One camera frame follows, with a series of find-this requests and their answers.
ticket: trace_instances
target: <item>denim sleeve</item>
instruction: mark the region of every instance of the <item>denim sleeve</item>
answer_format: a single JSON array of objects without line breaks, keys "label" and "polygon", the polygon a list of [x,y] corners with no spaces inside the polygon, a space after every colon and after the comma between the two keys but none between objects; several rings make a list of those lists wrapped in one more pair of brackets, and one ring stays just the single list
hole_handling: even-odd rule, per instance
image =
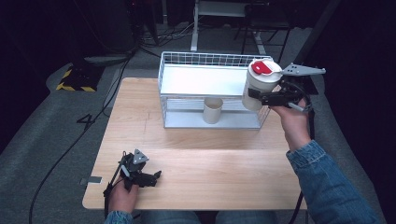
[{"label": "denim sleeve", "polygon": [[112,211],[108,214],[105,224],[132,224],[132,215],[122,211]]},{"label": "denim sleeve", "polygon": [[333,159],[314,140],[287,157],[316,223],[379,223]]}]

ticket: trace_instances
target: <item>gray floor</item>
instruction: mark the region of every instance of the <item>gray floor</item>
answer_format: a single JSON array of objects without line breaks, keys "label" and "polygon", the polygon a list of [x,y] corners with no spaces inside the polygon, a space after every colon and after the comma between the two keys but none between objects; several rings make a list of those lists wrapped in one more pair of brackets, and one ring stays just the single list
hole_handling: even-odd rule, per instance
[{"label": "gray floor", "polygon": [[[281,66],[284,67],[293,61],[310,31],[297,28],[291,32]],[[238,54],[242,36],[233,40],[235,32],[234,28],[228,26],[203,30],[199,36],[198,52]],[[148,50],[156,54],[163,51],[190,51],[190,44],[191,36],[187,35],[163,47]],[[267,51],[277,59],[278,49]],[[247,47],[246,54],[257,53],[254,45]],[[123,77],[156,77],[159,62],[159,58],[138,51],[126,66]],[[111,83],[120,70],[120,64],[107,67],[97,92],[56,91],[55,88],[69,65],[59,68],[48,78],[50,95],[26,120],[0,155],[0,223],[28,222],[35,190],[51,166],[84,131],[84,124],[77,123],[77,120],[87,114],[95,116],[100,112],[104,102],[108,101],[106,95],[109,91],[111,95]],[[313,96],[317,112],[317,141],[334,157],[361,194],[383,218],[373,184],[354,157],[332,115],[323,94],[322,76],[314,77],[314,81],[319,90],[319,95]],[[106,113],[111,114],[111,104]],[[108,117],[101,115],[50,174],[35,201],[34,223],[103,223],[103,211],[87,210],[82,206],[85,187],[79,182],[81,178],[91,174],[107,122]],[[292,211],[276,213],[279,223],[288,223]],[[295,223],[305,223],[303,211]]]}]

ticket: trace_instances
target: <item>chair leg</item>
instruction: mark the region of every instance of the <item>chair leg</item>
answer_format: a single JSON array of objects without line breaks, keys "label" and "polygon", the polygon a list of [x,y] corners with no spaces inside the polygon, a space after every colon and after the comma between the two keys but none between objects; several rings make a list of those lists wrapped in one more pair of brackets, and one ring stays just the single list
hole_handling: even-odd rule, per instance
[{"label": "chair leg", "polygon": [[242,44],[241,54],[244,54],[244,52],[245,52],[245,44],[247,43],[247,35],[248,35],[248,27],[245,28],[244,42]]},{"label": "chair leg", "polygon": [[283,50],[284,50],[285,47],[286,47],[286,42],[288,42],[289,33],[290,33],[290,29],[286,32],[286,37],[285,37],[285,40],[283,41],[282,50],[280,51],[280,54],[279,54],[279,58],[278,58],[278,60],[277,60],[277,63],[280,63],[280,60],[282,59]]}]

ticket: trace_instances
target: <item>wire basket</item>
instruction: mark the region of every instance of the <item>wire basket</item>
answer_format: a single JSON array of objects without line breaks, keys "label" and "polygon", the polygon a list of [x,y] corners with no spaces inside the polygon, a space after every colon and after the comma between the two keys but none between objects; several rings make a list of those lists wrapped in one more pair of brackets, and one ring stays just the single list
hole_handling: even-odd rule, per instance
[{"label": "wire basket", "polygon": [[[242,105],[248,65],[262,55],[163,52],[158,75],[164,128],[260,129],[269,109]],[[223,100],[219,122],[203,120],[204,99]]]}]

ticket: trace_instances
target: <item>white bottle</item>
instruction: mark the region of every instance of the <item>white bottle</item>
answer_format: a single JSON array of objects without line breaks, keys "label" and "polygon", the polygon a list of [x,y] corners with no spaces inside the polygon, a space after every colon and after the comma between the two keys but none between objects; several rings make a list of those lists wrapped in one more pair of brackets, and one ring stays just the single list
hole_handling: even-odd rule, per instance
[{"label": "white bottle", "polygon": [[282,78],[282,68],[272,59],[253,60],[247,68],[242,104],[251,111],[262,108],[262,102],[248,96],[248,88],[260,92],[271,92]]}]

